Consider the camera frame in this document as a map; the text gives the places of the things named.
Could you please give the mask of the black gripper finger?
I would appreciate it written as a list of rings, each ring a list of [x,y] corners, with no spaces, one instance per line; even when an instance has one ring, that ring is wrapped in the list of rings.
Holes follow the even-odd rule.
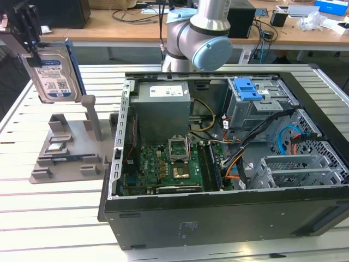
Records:
[[[37,45],[40,42],[41,27],[36,7],[16,7],[19,22],[21,42],[30,58],[28,65],[32,68],[41,67],[41,58],[38,54]]]

